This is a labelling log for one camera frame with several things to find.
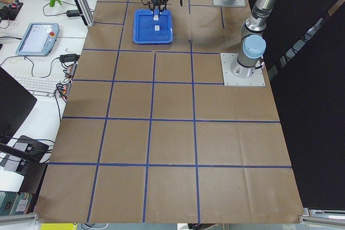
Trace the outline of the teach pendant tablet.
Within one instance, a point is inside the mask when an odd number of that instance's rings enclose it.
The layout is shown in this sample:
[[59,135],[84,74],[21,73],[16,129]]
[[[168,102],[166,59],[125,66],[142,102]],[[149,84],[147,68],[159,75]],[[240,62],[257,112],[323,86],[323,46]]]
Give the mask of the teach pendant tablet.
[[59,34],[58,23],[30,23],[17,47],[17,55],[47,56]]

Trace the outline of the black device with red parts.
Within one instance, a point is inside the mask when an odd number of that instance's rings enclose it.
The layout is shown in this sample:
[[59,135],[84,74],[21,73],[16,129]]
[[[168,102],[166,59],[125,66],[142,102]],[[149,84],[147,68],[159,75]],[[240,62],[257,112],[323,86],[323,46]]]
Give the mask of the black device with red parts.
[[15,20],[23,6],[22,2],[14,2],[1,8],[1,20]]

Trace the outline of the upper usb hub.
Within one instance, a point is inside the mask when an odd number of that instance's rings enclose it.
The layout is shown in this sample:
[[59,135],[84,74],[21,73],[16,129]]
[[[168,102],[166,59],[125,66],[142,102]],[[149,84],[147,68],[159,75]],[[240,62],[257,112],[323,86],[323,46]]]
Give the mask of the upper usb hub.
[[73,78],[75,75],[75,71],[77,69],[77,63],[70,64],[65,70],[65,77],[66,78]]

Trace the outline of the black monitor stand base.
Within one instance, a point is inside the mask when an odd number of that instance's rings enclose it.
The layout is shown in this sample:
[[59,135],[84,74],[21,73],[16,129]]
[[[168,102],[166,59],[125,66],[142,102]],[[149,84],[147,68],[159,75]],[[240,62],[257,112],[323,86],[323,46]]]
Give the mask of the black monitor stand base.
[[40,162],[42,157],[49,150],[49,146],[47,144],[25,135],[22,135],[13,147],[28,154],[35,162]]

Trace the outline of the blue plastic tray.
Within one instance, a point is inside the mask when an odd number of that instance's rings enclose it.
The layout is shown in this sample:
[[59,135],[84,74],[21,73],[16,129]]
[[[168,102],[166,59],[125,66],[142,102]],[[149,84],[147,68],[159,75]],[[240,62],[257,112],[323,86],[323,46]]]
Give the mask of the blue plastic tray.
[[173,40],[173,23],[170,10],[160,13],[158,21],[153,20],[153,12],[138,9],[134,12],[133,42],[137,44],[169,44]]

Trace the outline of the lower usb hub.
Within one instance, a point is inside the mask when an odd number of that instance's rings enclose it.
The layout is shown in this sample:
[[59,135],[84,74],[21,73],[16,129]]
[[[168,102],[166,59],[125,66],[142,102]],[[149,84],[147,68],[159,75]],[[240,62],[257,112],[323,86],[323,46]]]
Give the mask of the lower usb hub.
[[71,86],[72,86],[71,82],[68,82],[66,84],[62,84],[62,83],[58,83],[57,84],[57,90],[59,92],[59,95],[63,99],[67,100],[69,92],[70,92],[70,89],[71,89]]

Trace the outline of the white keyboard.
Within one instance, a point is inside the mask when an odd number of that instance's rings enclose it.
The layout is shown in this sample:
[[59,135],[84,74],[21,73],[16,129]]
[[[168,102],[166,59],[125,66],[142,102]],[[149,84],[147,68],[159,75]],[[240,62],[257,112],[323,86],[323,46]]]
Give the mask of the white keyboard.
[[32,78],[28,76],[15,75],[14,79],[18,81],[33,96],[40,98],[54,98],[54,91],[59,87],[63,89],[63,84],[51,79]]

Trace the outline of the usb hub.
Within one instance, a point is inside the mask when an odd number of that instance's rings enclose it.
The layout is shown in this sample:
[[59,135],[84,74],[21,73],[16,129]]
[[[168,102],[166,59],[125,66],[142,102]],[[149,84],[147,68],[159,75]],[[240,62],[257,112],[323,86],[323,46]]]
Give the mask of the usb hub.
[[67,100],[69,92],[70,92],[70,89],[71,89],[71,86],[72,86],[71,82],[68,82],[66,84],[62,84],[62,83],[58,83],[57,84],[57,90],[59,92],[59,95],[63,99]]
[[77,69],[77,63],[70,64],[65,70],[65,77],[66,78],[73,78],[75,75],[75,71]]

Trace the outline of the black monitor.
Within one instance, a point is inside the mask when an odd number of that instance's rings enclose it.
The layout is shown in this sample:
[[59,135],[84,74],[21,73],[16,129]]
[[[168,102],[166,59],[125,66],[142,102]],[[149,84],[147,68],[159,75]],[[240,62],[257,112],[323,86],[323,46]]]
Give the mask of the black monitor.
[[1,143],[7,144],[26,120],[37,99],[1,68]]

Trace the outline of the black power adapter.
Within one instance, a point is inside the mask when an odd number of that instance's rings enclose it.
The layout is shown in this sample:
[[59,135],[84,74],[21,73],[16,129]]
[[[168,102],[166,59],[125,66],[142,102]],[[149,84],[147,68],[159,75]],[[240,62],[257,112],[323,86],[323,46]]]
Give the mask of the black power adapter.
[[78,10],[67,10],[66,15],[67,17],[78,17],[80,16],[80,13]]

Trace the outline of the brown paper table cover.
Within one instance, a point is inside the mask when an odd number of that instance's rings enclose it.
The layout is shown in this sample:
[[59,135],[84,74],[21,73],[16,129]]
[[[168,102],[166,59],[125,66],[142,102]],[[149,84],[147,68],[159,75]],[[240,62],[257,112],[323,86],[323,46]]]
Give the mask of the brown paper table cover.
[[98,0],[35,207],[42,222],[293,224],[302,204],[268,81],[225,86],[249,7],[171,0],[173,40],[133,42],[141,0]]

